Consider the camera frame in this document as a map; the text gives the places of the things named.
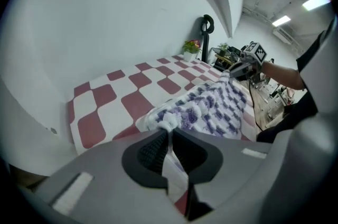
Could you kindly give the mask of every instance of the white tape strip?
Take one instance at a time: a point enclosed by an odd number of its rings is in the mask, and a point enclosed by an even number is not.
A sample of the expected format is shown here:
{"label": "white tape strip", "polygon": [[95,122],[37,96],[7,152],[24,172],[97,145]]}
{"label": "white tape strip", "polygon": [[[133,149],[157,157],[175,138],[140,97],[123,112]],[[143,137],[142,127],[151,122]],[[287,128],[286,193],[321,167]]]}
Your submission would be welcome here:
{"label": "white tape strip", "polygon": [[69,216],[91,180],[93,180],[92,175],[87,172],[82,172],[70,187],[56,200],[52,206],[53,209],[65,216]]}
{"label": "white tape strip", "polygon": [[256,158],[261,158],[261,159],[265,159],[266,158],[266,153],[261,153],[261,152],[257,152],[257,151],[253,151],[250,150],[248,148],[243,149],[242,153],[246,154],[246,155],[250,155]]}

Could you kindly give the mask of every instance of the ceiling light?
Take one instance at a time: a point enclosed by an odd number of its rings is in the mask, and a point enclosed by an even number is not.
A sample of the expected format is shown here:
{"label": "ceiling light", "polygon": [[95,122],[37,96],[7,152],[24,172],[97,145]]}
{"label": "ceiling light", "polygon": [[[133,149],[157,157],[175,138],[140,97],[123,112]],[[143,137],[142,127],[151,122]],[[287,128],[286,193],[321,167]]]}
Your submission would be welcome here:
{"label": "ceiling light", "polygon": [[280,18],[279,20],[274,21],[273,26],[278,27],[279,25],[282,25],[285,22],[288,22],[290,20],[291,19],[287,15],[285,15],[282,18]]}
{"label": "ceiling light", "polygon": [[319,6],[329,3],[331,0],[308,0],[307,2],[303,3],[303,6],[308,10],[312,10]]}

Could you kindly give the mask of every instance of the black pants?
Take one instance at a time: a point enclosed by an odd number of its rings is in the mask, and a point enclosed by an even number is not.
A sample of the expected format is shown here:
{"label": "black pants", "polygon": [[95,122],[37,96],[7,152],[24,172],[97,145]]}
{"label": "black pants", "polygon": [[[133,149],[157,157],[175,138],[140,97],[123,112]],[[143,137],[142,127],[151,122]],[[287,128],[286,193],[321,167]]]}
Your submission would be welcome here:
{"label": "black pants", "polygon": [[272,143],[279,132],[293,129],[301,120],[314,116],[316,113],[316,105],[311,95],[307,92],[278,125],[260,132],[257,136],[257,141]]}

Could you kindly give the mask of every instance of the checkered tablecloth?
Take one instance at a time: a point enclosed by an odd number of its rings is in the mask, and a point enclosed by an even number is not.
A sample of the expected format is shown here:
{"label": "checkered tablecloth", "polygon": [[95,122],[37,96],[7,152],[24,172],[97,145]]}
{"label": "checkered tablecloth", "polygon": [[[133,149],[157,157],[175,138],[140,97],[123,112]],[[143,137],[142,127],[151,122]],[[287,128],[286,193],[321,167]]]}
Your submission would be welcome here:
{"label": "checkered tablecloth", "polygon": [[[184,94],[207,80],[216,81],[220,72],[181,55],[141,63],[118,70],[74,88],[68,102],[69,123],[79,154],[112,139],[137,134],[139,120],[152,108]],[[249,91],[242,122],[242,139],[256,140],[254,109]]]}

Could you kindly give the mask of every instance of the fluffy blanket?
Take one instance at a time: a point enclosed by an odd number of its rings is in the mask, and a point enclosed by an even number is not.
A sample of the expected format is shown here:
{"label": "fluffy blanket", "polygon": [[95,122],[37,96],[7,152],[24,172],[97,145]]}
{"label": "fluffy blanket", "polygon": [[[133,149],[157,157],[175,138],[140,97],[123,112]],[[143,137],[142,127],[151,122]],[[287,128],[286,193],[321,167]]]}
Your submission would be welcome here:
{"label": "fluffy blanket", "polygon": [[226,138],[240,139],[240,129],[246,96],[222,73],[215,83],[195,86],[185,95],[168,101],[145,117],[149,130],[164,128],[192,129]]}

